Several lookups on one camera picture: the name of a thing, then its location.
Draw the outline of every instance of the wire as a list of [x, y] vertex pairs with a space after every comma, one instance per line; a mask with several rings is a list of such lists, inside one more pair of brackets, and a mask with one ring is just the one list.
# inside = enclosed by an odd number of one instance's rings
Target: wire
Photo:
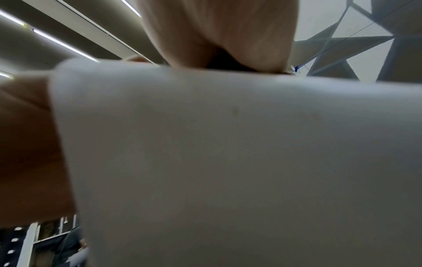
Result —
[[397, 10], [399, 10], [399, 9], [401, 9], [402, 7], [404, 7], [404, 6], [408, 5], [408, 4], [410, 4], [410, 3], [411, 3], [411, 2], [413, 2], [413, 1], [414, 1], [414, 0], [410, 0], [409, 2], [407, 2], [407, 3], [405, 3], [405, 4], [402, 4], [401, 6], [397, 7], [397, 8], [396, 8], [396, 9], [394, 9], [393, 11], [391, 11], [391, 12], [387, 13], [386, 15], [384, 15], [384, 16], [382, 16], [382, 17], [380, 17], [379, 19], [377, 19], [376, 21], [372, 22], [372, 23], [371, 23], [371, 24], [369, 24], [368, 26], [364, 27], [363, 29], [358, 30], [358, 31], [357, 31], [357, 32], [355, 32], [354, 34], [350, 35], [349, 37], [347, 37], [347, 38], [345, 38], [345, 39], [343, 39], [343, 40], [341, 40], [341, 41], [339, 41], [339, 42], [338, 42], [338, 43], [336, 43], [335, 45], [333, 45], [333, 46], [331, 46], [331, 47], [329, 47], [329, 48], [325, 49], [325, 50], [324, 50], [324, 51], [322, 51], [321, 53], [319, 53], [319, 54], [317, 54], [317, 55], [315, 55], [315, 56], [311, 57], [310, 59], [306, 60], [306, 61], [305, 61], [305, 62], [303, 62], [302, 64], [297, 65], [297, 66], [295, 67], [295, 69], [296, 69], [296, 68], [297, 68], [297, 69], [299, 69], [299, 68], [303, 67], [305, 64], [309, 63], [309, 62], [310, 62], [311, 60], [313, 60], [314, 58], [316, 58], [316, 57], [318, 57], [319, 55], [321, 55], [321, 54], [323, 54], [323, 53], [327, 52], [328, 50], [332, 49], [334, 46], [336, 46], [336, 45], [338, 45], [338, 44], [340, 44], [340, 43], [342, 43], [342, 42], [346, 41], [347, 39], [349, 39], [349, 38], [350, 38], [350, 37], [352, 37], [353, 35], [357, 34], [358, 32], [363, 31], [363, 30], [364, 30], [364, 29], [366, 29], [367, 27], [371, 26], [371, 25], [372, 25], [372, 24], [374, 24], [374, 23], [377, 23], [378, 21], [382, 20], [382, 19], [383, 19], [383, 18], [385, 18], [386, 16], [391, 15], [392, 13], [396, 12]]

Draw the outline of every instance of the ceiling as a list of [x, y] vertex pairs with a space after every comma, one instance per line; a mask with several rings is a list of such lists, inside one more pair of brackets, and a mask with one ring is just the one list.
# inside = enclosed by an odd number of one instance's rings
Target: ceiling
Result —
[[[121, 0], [2, 0], [0, 9], [96, 58], [139, 53], [164, 62]], [[421, 17], [421, 0], [300, 0], [290, 64], [299, 77], [422, 82]], [[6, 20], [2, 71], [50, 69], [79, 56]]]

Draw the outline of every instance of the person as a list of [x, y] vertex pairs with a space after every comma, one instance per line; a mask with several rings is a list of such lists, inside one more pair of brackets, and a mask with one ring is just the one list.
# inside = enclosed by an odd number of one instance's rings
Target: person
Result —
[[[137, 8], [172, 67], [206, 68], [226, 53], [258, 72], [288, 69], [298, 0], [138, 0]], [[22, 73], [0, 84], [0, 227], [75, 213], [49, 104], [50, 75]]]

